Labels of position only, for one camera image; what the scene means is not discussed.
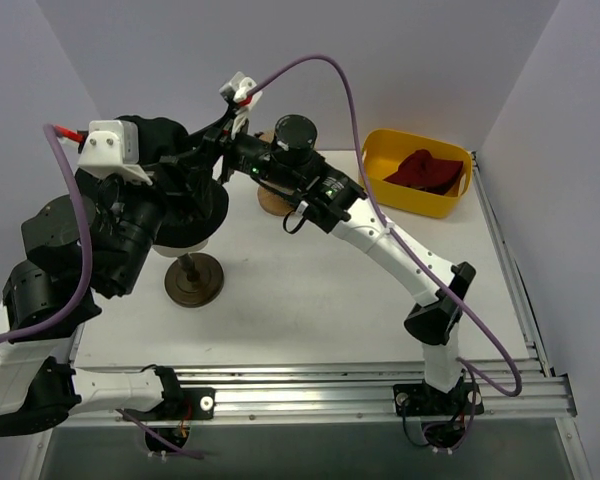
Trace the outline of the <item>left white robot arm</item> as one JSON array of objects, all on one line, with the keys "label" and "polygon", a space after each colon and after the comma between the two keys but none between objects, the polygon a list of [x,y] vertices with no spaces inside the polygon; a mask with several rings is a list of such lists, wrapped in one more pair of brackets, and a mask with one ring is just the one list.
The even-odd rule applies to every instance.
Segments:
[{"label": "left white robot arm", "polygon": [[121,409],[144,419],[191,411],[175,371],[151,364],[97,374],[56,360],[54,349],[97,317],[97,297],[129,295],[154,246],[208,239],[229,205],[216,181],[134,185],[77,171],[68,195],[21,227],[26,257],[0,303],[0,437],[53,428],[80,413]]}]

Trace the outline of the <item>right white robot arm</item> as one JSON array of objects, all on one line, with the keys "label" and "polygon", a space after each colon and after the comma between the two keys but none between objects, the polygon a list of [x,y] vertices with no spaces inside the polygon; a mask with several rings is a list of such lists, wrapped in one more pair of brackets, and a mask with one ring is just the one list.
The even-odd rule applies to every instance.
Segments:
[{"label": "right white robot arm", "polygon": [[302,115],[279,119],[270,141],[224,117],[177,140],[174,164],[188,181],[201,180],[217,163],[219,184],[234,172],[249,176],[288,201],[303,223],[349,243],[394,277],[415,301],[404,327],[423,349],[424,380],[417,395],[433,411],[447,412],[467,397],[458,323],[476,270],[439,257],[392,224],[369,188],[316,151],[317,136],[314,123]]}]

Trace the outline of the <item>black bucket hat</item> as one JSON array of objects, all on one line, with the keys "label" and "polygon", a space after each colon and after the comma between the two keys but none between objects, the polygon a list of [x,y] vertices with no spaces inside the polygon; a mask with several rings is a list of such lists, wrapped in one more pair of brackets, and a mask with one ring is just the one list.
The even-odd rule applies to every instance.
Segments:
[{"label": "black bucket hat", "polygon": [[228,194],[213,178],[222,147],[217,126],[190,134],[165,117],[91,122],[75,179],[94,216],[94,246],[191,250],[206,241],[228,213]]}]

